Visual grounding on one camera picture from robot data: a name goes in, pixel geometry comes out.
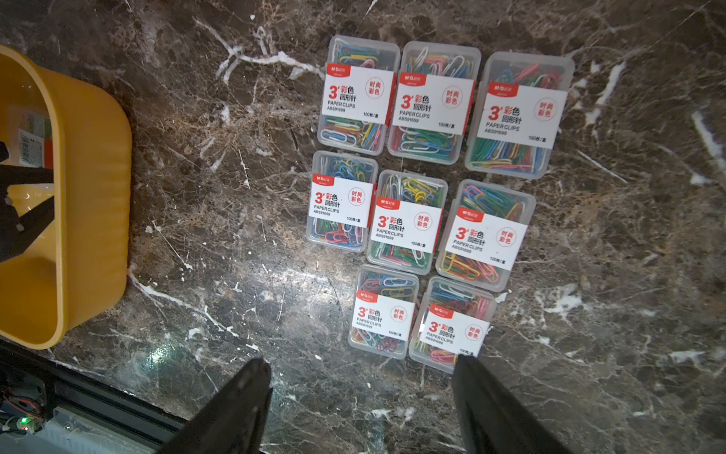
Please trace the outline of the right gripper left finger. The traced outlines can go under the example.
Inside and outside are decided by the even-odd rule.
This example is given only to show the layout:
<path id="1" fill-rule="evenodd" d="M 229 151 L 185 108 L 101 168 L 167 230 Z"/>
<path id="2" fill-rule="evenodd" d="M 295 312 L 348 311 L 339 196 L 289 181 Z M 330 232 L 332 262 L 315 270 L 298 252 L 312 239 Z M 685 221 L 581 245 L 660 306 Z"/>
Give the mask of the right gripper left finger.
<path id="1" fill-rule="evenodd" d="M 158 451 L 258 453 L 272 398 L 270 364 L 251 359 Z"/>

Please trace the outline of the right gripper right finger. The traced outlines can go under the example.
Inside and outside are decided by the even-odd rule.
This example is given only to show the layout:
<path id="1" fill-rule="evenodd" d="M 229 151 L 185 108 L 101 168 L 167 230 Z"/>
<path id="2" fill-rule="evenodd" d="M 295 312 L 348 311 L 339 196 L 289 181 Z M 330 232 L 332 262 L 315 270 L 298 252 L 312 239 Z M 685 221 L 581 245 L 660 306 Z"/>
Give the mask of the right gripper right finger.
<path id="1" fill-rule="evenodd" d="M 452 389 L 468 453 L 569 452 L 477 358 L 459 357 Z"/>

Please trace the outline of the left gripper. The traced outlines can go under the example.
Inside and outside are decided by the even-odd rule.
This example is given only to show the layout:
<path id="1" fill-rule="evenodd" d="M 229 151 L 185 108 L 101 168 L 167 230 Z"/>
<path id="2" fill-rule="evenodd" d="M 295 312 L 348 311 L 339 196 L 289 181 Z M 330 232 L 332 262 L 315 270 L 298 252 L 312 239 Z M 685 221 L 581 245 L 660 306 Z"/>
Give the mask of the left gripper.
<path id="1" fill-rule="evenodd" d="M 51 196 L 20 216 L 9 197 L 14 185 L 54 183 L 54 171 L 25 166 L 1 166 L 1 262 L 22 255 L 55 217 Z"/>

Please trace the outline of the paper clip box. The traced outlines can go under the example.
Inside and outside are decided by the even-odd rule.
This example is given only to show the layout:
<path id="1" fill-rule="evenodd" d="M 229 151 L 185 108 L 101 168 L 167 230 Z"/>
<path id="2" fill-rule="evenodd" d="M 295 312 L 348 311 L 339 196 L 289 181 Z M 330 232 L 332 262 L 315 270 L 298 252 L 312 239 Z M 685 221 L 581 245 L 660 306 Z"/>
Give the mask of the paper clip box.
<path id="1" fill-rule="evenodd" d="M 419 277 L 364 265 L 355 280 L 349 346 L 388 359 L 404 359 L 417 308 Z"/>
<path id="2" fill-rule="evenodd" d="M 306 238 L 361 253 L 369 238 L 379 174 L 372 158 L 333 151 L 313 155 Z"/>
<path id="3" fill-rule="evenodd" d="M 11 164 L 52 169 L 53 133 L 49 115 L 18 105 L 9 107 L 7 115 Z"/>
<path id="4" fill-rule="evenodd" d="M 317 130 L 323 145 L 382 153 L 400 60 L 394 43 L 344 35 L 331 39 Z"/>
<path id="5" fill-rule="evenodd" d="M 457 162 L 481 60 L 478 49 L 464 45 L 405 45 L 387 143 L 391 155 L 445 166 Z"/>
<path id="6" fill-rule="evenodd" d="M 458 359 L 479 355 L 497 301 L 491 293 L 443 277 L 429 280 L 413 327 L 408 356 L 452 374 Z"/>
<path id="7" fill-rule="evenodd" d="M 574 72 L 570 57 L 493 53 L 479 85 L 465 166 L 528 180 L 543 177 Z"/>
<path id="8" fill-rule="evenodd" d="M 442 232 L 438 274 L 486 291 L 504 291 L 535 207 L 536 199 L 527 193 L 462 181 Z"/>
<path id="9" fill-rule="evenodd" d="M 366 257 L 374 265 L 424 276 L 433 266 L 448 183 L 416 173 L 381 172 Z"/>

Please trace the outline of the yellow storage tray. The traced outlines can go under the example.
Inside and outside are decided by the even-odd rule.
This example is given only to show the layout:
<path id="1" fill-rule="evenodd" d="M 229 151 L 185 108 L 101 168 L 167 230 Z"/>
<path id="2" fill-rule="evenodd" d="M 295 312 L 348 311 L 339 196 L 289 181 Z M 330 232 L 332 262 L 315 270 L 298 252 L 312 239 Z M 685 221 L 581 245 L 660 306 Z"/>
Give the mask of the yellow storage tray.
<path id="1" fill-rule="evenodd" d="M 9 160 L 7 110 L 47 113 L 54 183 L 14 185 L 20 216 L 53 196 L 54 221 L 18 257 L 1 262 L 1 334 L 30 349 L 118 303 L 126 289 L 132 132 L 102 89 L 1 50 L 1 166 Z"/>

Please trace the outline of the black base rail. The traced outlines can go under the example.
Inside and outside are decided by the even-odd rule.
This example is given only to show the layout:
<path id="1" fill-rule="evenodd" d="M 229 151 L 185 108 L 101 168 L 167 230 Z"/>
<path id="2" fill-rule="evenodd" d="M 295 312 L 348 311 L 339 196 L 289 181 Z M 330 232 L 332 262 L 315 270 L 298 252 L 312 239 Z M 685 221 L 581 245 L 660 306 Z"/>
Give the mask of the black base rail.
<path id="1" fill-rule="evenodd" d="M 189 421 L 20 346 L 1 344 L 4 451 L 17 443 L 30 453 L 160 453 Z"/>

